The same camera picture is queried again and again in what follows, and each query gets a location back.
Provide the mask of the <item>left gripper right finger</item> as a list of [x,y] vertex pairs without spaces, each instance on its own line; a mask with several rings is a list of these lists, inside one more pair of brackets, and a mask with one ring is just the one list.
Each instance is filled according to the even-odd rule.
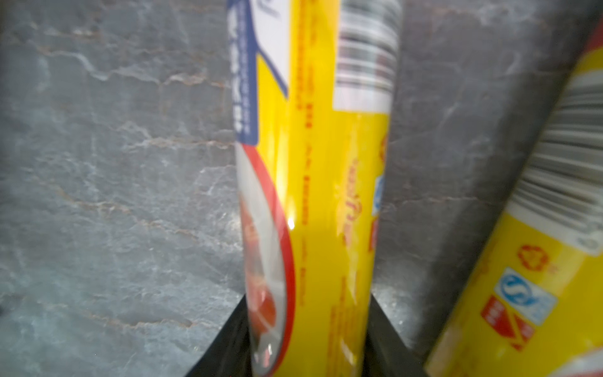
[[427,377],[418,359],[405,346],[374,295],[371,296],[364,361],[364,377]]

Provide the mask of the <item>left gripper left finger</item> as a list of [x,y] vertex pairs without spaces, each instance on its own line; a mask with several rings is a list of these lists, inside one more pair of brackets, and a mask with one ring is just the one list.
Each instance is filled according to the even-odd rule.
[[241,298],[204,355],[186,377],[252,376],[246,297]]

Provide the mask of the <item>yellow wrap roll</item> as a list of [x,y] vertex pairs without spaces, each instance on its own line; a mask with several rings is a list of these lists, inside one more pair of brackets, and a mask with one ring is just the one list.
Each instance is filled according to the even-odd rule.
[[230,1],[251,367],[358,376],[403,6]]
[[602,29],[546,122],[424,369],[602,374]]

